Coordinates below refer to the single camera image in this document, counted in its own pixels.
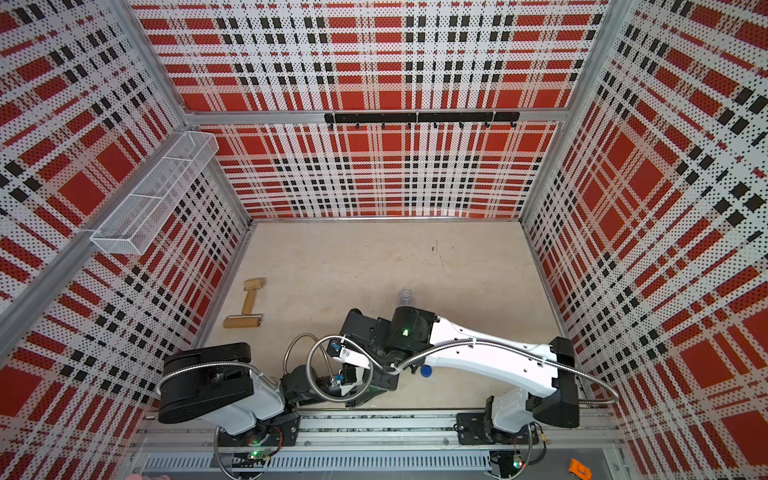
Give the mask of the clear small water bottle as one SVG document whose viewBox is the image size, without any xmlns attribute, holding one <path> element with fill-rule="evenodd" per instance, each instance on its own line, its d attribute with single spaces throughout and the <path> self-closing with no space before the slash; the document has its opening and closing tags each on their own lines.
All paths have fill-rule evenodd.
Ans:
<svg viewBox="0 0 768 480">
<path fill-rule="evenodd" d="M 403 287 L 398 293 L 397 304 L 399 306 L 414 306 L 414 295 L 410 287 Z"/>
</svg>

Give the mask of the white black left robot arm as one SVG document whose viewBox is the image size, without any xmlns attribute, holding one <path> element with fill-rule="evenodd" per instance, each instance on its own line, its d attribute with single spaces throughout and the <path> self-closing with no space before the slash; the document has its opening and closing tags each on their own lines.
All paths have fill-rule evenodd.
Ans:
<svg viewBox="0 0 768 480">
<path fill-rule="evenodd" d="M 292 416 L 300 406 L 339 398 L 347 408 L 397 389 L 398 378 L 344 362 L 337 373 L 319 376 L 305 365 L 272 380 L 251 364 L 244 342 L 186 350 L 164 360 L 158 384 L 158 421 L 179 424 L 202 419 L 230 435 Z"/>
</svg>

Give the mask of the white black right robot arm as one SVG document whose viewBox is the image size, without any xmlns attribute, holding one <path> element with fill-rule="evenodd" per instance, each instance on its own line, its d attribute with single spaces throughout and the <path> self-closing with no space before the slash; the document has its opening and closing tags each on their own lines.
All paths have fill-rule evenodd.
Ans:
<svg viewBox="0 0 768 480">
<path fill-rule="evenodd" d="M 580 424 L 573 343 L 556 337 L 526 344 L 482 334 L 433 312 L 398 307 L 391 319 L 370 318 L 358 309 L 347 314 L 329 357 L 370 371 L 373 384 L 396 387 L 402 370 L 451 368 L 512 385 L 490 397 L 485 429 L 516 433 L 538 422 L 559 428 Z"/>
</svg>

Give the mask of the wooden double roller tool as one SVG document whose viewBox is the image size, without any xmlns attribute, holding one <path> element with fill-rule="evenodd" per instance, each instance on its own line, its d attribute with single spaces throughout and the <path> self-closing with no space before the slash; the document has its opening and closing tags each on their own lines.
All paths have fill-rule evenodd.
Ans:
<svg viewBox="0 0 768 480">
<path fill-rule="evenodd" d="M 258 328 L 261 326 L 262 314 L 256 314 L 253 312 L 257 292 L 262 289 L 266 284 L 265 278 L 254 278 L 246 280 L 243 283 L 243 291 L 245 292 L 245 300 L 243 302 L 242 310 L 239 315 L 229 315 L 223 321 L 224 329 L 246 329 L 246 328 Z"/>
</svg>

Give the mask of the orange tool on floor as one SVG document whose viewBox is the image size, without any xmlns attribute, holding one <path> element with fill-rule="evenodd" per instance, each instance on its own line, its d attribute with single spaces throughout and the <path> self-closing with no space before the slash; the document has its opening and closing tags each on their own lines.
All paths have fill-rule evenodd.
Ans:
<svg viewBox="0 0 768 480">
<path fill-rule="evenodd" d="M 578 480 L 592 479 L 592 471 L 590 468 L 576 459 L 570 460 L 568 472 Z"/>
</svg>

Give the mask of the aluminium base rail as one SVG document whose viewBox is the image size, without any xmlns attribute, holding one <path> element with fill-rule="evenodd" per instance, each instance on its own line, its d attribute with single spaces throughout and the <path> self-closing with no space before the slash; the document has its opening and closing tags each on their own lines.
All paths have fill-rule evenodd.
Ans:
<svg viewBox="0 0 768 480">
<path fill-rule="evenodd" d="M 219 471 L 216 455 L 238 474 L 323 471 L 479 471 L 500 451 L 551 459 L 557 450 L 595 450 L 609 474 L 622 477 L 624 443 L 606 409 L 583 412 L 576 429 L 545 426 L 533 439 L 507 443 L 481 439 L 483 414 L 473 410 L 305 410 L 281 434 L 240 444 L 214 444 L 213 428 L 195 420 L 179 425 L 145 421 L 129 448 L 129 470 L 158 473 Z"/>
</svg>

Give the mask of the black wall hook rail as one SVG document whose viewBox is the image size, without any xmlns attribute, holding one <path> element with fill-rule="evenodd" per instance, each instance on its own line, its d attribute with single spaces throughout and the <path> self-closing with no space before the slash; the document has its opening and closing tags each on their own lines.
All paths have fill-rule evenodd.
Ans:
<svg viewBox="0 0 768 480">
<path fill-rule="evenodd" d="M 413 123 L 481 123 L 494 122 L 509 123 L 515 126 L 520 120 L 518 111 L 494 112 L 494 111 L 461 111 L 461 112 L 395 112 L 395 113 L 326 113 L 324 120 L 328 125 L 335 124 L 413 124 Z"/>
</svg>

